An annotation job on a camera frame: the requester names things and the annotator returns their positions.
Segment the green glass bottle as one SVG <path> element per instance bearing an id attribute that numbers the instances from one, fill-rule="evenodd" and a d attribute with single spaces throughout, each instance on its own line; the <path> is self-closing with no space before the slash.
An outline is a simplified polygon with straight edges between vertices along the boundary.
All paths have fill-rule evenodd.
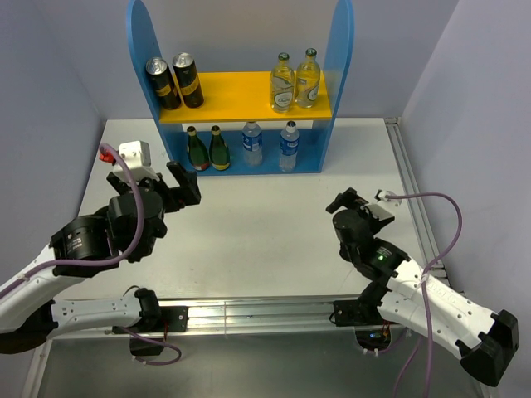
<path id="1" fill-rule="evenodd" d="M 206 146 L 197 136 L 197 130 L 193 126 L 187 128 L 187 134 L 187 155 L 189 162 L 196 171 L 207 170 L 210 166 L 210 158 Z"/>
<path id="2" fill-rule="evenodd" d="M 209 145 L 209 157 L 212 166 L 218 171 L 227 170 L 230 167 L 230 151 L 222 137 L 222 131 L 214 125 L 211 128 L 211 142 Z"/>

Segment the green glass bottle front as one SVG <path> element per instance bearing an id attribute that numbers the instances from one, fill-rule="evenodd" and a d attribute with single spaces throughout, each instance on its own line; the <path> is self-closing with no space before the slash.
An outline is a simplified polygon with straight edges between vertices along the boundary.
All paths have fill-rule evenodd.
<path id="1" fill-rule="evenodd" d="M 212 166 L 218 171 L 227 170 L 230 167 L 230 151 L 222 137 L 222 131 L 214 125 L 211 128 L 211 142 L 209 145 L 209 157 Z"/>

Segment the plastic water bottle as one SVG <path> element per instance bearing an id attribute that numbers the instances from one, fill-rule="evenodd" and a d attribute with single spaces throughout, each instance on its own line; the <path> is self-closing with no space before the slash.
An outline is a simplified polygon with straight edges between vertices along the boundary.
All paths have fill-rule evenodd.
<path id="1" fill-rule="evenodd" d="M 280 133 L 279 168 L 282 172 L 292 172 L 295 169 L 299 139 L 300 132 L 295 121 L 288 121 Z"/>
<path id="2" fill-rule="evenodd" d="M 249 167 L 262 163 L 262 132 L 256 121 L 247 122 L 242 130 L 244 160 Z"/>

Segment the plastic water bottle front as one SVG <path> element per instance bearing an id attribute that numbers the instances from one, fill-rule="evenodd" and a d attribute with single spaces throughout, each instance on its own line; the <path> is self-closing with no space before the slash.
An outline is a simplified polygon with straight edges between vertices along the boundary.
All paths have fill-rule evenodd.
<path id="1" fill-rule="evenodd" d="M 300 132 L 295 121 L 288 121 L 280 133 L 279 168 L 282 172 L 292 172 L 295 169 L 299 139 Z"/>

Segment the clear glass bottle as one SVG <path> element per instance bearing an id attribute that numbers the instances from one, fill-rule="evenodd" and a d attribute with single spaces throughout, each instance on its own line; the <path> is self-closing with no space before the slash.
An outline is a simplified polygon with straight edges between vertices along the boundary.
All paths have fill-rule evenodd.
<path id="1" fill-rule="evenodd" d="M 305 59 L 298 65 L 295 78 L 295 103 L 304 109 L 314 106 L 319 93 L 321 69 L 316 60 L 317 51 L 308 48 Z"/>
<path id="2" fill-rule="evenodd" d="M 278 61 L 270 73 L 270 106 L 277 113 L 290 110 L 295 92 L 295 72 L 286 52 L 278 55 Z"/>

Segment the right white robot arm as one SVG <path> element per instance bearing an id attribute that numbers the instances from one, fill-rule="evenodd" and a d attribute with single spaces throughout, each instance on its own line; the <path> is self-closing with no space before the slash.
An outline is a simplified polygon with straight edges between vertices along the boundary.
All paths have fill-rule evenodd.
<path id="1" fill-rule="evenodd" d="M 400 324 L 445 348 L 478 382 L 498 386 L 519 349 L 517 318 L 474 303 L 378 237 L 394 221 L 401 200 L 378 191 L 369 202 L 349 188 L 327 206 L 340 257 L 370 282 L 357 298 L 334 301 L 331 322 L 337 327 Z"/>

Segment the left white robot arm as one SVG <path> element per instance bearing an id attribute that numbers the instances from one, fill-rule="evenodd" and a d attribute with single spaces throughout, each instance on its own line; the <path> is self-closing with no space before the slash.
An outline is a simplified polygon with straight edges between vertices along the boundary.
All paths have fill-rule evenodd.
<path id="1" fill-rule="evenodd" d="M 178 182 L 168 187 L 161 174 L 139 179 L 144 209 L 142 235 L 135 239 L 137 206 L 133 190 L 114 173 L 107 177 L 116 190 L 107 206 L 79 216 L 52 236 L 39 256 L 1 287 L 1 352 L 31 351 L 47 340 L 80 330 L 110 327 L 114 332 L 151 332 L 162 322 L 156 293 L 137 288 L 118 298 L 57 299 L 62 291 L 119 267 L 120 255 L 139 262 L 153 252 L 156 240 L 167 234 L 168 213 L 201 201 L 197 174 L 178 162 L 168 170 Z"/>

